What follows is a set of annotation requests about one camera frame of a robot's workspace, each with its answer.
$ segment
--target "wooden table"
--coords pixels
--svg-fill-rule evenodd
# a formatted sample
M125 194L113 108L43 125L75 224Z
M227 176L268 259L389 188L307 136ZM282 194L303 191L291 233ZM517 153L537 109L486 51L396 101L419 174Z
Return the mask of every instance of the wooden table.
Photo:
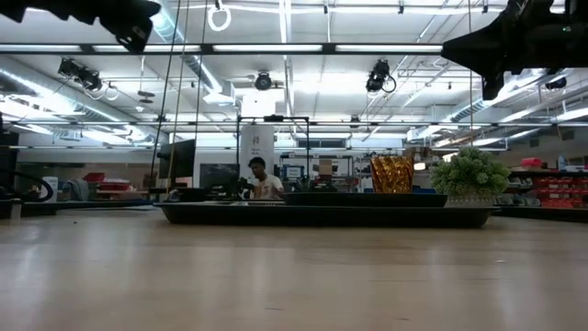
M0 223L3 330L586 330L588 227L215 227L160 211Z

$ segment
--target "sign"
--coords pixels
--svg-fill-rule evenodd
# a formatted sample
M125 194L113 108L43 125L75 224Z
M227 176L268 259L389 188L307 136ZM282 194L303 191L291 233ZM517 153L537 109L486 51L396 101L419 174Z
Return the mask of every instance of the sign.
M253 180L249 161L261 157L266 161L266 172L274 174L274 127L266 125L248 125L241 134L240 177Z

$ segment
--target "black pole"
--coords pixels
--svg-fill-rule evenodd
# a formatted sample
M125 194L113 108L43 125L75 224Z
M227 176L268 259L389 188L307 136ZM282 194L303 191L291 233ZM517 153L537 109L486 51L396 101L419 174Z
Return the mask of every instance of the black pole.
M311 122L306 119L306 176L311 182Z
M241 166L239 165L239 150L241 148L239 144L239 135L241 134L241 116L237 116L237 171L239 171L239 177L241 177Z

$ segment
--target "spotlight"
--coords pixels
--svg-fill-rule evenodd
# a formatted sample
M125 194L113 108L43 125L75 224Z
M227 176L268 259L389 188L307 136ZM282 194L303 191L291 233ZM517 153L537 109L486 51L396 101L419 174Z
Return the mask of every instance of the spotlight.
M556 80L555 82L545 84L545 88L548 90L553 90L553 89L563 88L567 85L568 85L568 80L566 79L566 77L563 77L563 78Z
M267 91L272 87L272 79L269 77L268 72L260 72L255 79L255 88L259 91Z
M359 116L357 116L357 115L352 115L352 116L351 116L351 120L350 120L350 122L352 122L352 123L353 123L353 122L359 122L359 121L360 121L360 120L359 120ZM358 129L358 128L359 128L359 126L358 126L358 125L350 125L350 126L349 126L349 128L351 128L351 129Z
M74 80L82 85L85 90L96 92L102 88L100 72L89 70L87 67L76 63L73 59L62 59L57 73L68 80Z
M388 82L394 84L393 88L387 89L385 87ZM374 70L369 73L369 78L367 79L366 90L369 94L377 94L379 91L392 93L396 90L396 80L390 75L388 60L378 60L374 65Z

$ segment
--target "black tray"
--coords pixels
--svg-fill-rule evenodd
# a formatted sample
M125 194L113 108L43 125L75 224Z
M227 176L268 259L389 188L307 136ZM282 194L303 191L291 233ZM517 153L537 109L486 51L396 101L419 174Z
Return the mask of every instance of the black tray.
M481 227L497 208L373 208L155 203L170 223L262 226Z
M284 201L292 206L443 207L447 195L303 192L286 193Z

